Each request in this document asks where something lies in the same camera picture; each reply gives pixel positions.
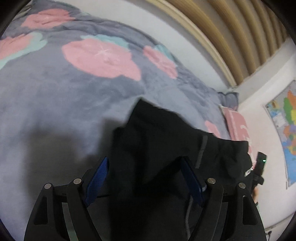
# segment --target wooden slat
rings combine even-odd
[[[272,56],[277,50],[277,42],[276,42],[276,36],[275,36],[274,29],[270,21],[268,12],[261,0],[251,0],[251,2],[261,20],[264,32],[266,34],[269,54],[270,56]]]
[[[283,39],[285,41],[287,39],[287,37],[288,37],[287,30],[286,30],[285,26],[281,22],[280,22],[279,26],[281,28],[281,35],[282,35],[282,37],[283,37]]]
[[[217,51],[217,49],[214,47],[211,41],[204,35],[204,33],[189,18],[187,18],[181,11],[176,9],[173,5],[171,5],[165,0],[146,0],[146,1],[155,5],[160,10],[168,14],[170,17],[175,19],[179,24],[181,24],[192,36],[196,38],[196,40],[211,55],[213,60],[217,63],[217,65],[223,72],[225,78],[227,79],[231,87],[234,87],[237,85],[232,73],[230,72],[228,66],[226,65],[225,61],[221,57],[220,53]]]
[[[249,74],[260,66],[259,56],[251,31],[233,0],[208,0],[228,26],[246,62]]]
[[[276,35],[277,47],[280,48],[280,46],[283,43],[283,37],[281,35],[281,28],[279,25],[279,20],[278,20],[277,16],[275,15],[275,13],[270,8],[266,7],[266,10],[267,10],[268,15],[270,17],[272,27],[273,27],[275,35]]]
[[[204,0],[167,0],[185,14],[212,42],[218,50],[237,84],[249,75],[245,61],[231,32]]]
[[[234,0],[241,13],[243,14],[255,41],[260,63],[263,64],[270,57],[266,34],[261,20],[250,0]]]

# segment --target bed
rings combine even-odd
[[[0,217],[15,240],[43,184],[81,176],[139,97],[229,139],[219,109],[228,98],[132,27],[38,0],[0,49]]]

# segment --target map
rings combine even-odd
[[[266,105],[277,129],[286,160],[288,186],[296,182],[296,81]]]

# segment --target wall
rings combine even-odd
[[[265,233],[267,234],[266,235],[267,241],[276,241],[283,233],[283,230],[288,226],[292,217],[293,215],[290,215],[288,218],[277,223],[275,226],[265,230]]]
[[[296,79],[296,46],[289,39],[274,59],[236,89],[244,100],[239,112],[246,119],[253,151],[261,151],[268,156],[263,174],[265,182],[259,186],[259,208],[265,228],[296,210],[296,184],[286,190],[283,149],[273,122],[264,109],[264,105],[293,79]]]
[[[229,87],[221,70],[182,26],[157,7],[138,0],[60,0],[100,18],[142,30],[164,44],[198,78],[217,91]]]

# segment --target screw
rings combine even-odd
[[[79,183],[81,183],[81,179],[80,178],[76,178],[76,179],[74,179],[74,184],[79,184]]]
[[[50,189],[51,186],[52,186],[52,185],[51,185],[50,183],[47,183],[47,184],[44,185],[44,188],[45,188],[45,189]]]
[[[207,179],[207,181],[208,181],[208,183],[210,183],[210,184],[215,184],[216,183],[216,180],[214,179],[214,178],[208,178]]]
[[[244,183],[239,183],[239,187],[244,189],[244,188],[246,188],[246,185]]]

